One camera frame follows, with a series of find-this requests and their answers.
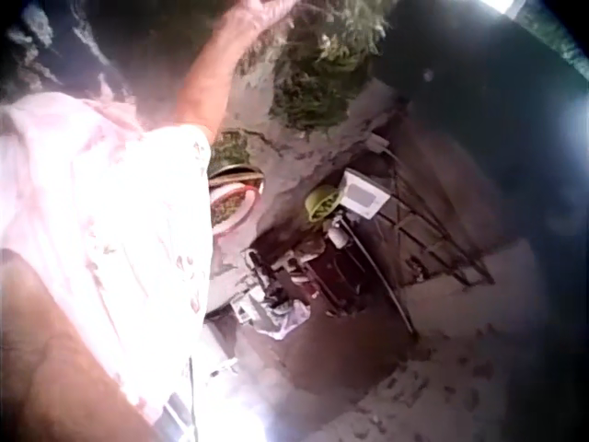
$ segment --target yellow bowl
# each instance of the yellow bowl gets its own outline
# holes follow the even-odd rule
[[[338,207],[342,196],[338,189],[328,184],[313,190],[305,198],[305,209],[309,221],[316,223],[329,216]]]

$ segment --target metal rack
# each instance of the metal rack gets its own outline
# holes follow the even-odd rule
[[[413,189],[411,184],[401,176],[399,169],[406,168],[407,166],[405,166],[403,162],[390,150],[384,149],[383,153],[387,154],[394,163],[394,185],[393,189],[389,189],[389,191],[391,194],[391,200],[397,205],[396,219],[393,219],[392,217],[381,212],[379,212],[377,216],[389,223],[397,235],[399,261],[400,244],[401,241],[406,238],[418,246],[420,249],[420,257],[431,257],[444,269],[445,273],[453,276],[460,284],[462,284],[462,286],[472,287],[479,284],[495,284],[491,273],[487,269],[484,261],[481,259],[481,254],[476,252],[468,252],[462,246],[460,246],[452,237],[448,229],[444,226],[442,221],[435,215],[429,205]],[[403,192],[405,192],[407,195],[410,195],[412,199],[417,201],[419,208],[416,207],[415,204],[410,204],[407,199],[403,198],[401,196]],[[456,209],[449,199],[447,199],[446,202],[452,208],[453,212],[456,213]],[[418,220],[431,229],[432,232],[434,232],[436,236],[434,243],[426,244],[423,240],[417,238],[416,235],[408,231],[407,224],[413,220]],[[460,259],[454,260],[454,262],[449,262],[438,253],[438,250],[442,247],[449,248]],[[471,267],[477,272],[479,279],[473,281],[468,278],[468,275],[464,270],[464,267],[467,266]]]

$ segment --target white shirt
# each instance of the white shirt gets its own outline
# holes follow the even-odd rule
[[[213,248],[196,126],[43,93],[0,107],[0,247],[25,259],[149,422],[206,311]]]

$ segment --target debris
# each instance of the debris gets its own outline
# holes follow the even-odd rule
[[[466,398],[464,399],[464,408],[472,413],[474,412],[480,404],[480,395],[477,389],[470,389],[467,393]]]
[[[487,361],[484,364],[480,364],[472,367],[472,376],[474,378],[485,378],[491,380],[494,373],[493,364],[491,361]]]

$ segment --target concrete floor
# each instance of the concrete floor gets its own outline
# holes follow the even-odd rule
[[[345,319],[326,316],[319,301],[309,321],[279,342],[231,316],[215,325],[239,360],[236,375],[213,379],[215,394],[251,410],[268,442],[300,441],[352,409],[413,345],[382,298]]]

